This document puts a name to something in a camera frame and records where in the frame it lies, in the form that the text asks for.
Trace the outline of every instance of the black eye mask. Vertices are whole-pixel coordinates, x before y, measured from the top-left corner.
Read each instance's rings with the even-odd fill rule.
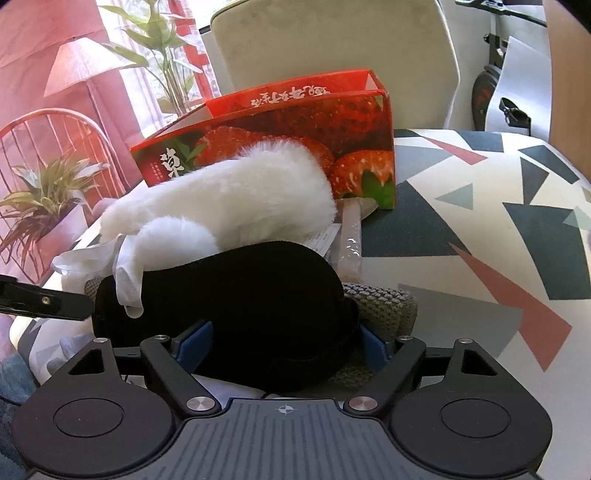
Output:
[[[359,318],[332,267],[290,242],[266,242],[181,267],[144,273],[144,314],[129,318],[113,277],[96,295],[96,336],[114,347],[154,335],[176,337],[200,320],[213,344],[197,373],[265,391],[295,391],[326,380],[347,361]]]

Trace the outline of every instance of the clear plastic wrapping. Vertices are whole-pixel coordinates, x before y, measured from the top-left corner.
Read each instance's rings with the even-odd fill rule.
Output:
[[[337,201],[335,222],[341,228],[328,253],[328,261],[341,281],[361,283],[361,220],[370,215],[378,204],[373,199],[350,198]]]

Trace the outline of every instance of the round silver bolt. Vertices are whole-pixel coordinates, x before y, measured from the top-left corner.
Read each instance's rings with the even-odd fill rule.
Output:
[[[187,408],[193,411],[211,410],[215,406],[215,400],[209,397],[193,397],[187,400]]]
[[[378,406],[376,399],[372,397],[355,397],[349,400],[349,407],[357,411],[369,411]]]

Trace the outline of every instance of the knitted gray fabric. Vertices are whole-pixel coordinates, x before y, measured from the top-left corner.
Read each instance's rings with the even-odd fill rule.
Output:
[[[101,278],[89,280],[84,289],[85,295],[96,298]],[[361,318],[370,321],[387,335],[386,340],[394,340],[399,335],[410,335],[417,318],[417,303],[412,295],[402,290],[370,287],[356,283],[343,283],[345,296],[359,306]],[[357,390],[367,383],[374,373],[365,365],[361,350],[355,351],[347,364],[329,382],[338,387]]]
[[[102,278],[93,278],[86,282],[86,285],[84,285],[84,295],[90,297],[92,301],[95,301],[96,293],[99,291],[99,285],[102,280]]]

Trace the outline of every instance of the white plush toy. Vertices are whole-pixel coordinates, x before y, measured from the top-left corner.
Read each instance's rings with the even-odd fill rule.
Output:
[[[335,214],[330,184],[306,147],[262,142],[117,200],[100,219],[100,244],[66,252],[53,267],[70,291],[114,274],[119,302],[137,317],[144,271],[262,241],[298,242],[326,229]]]

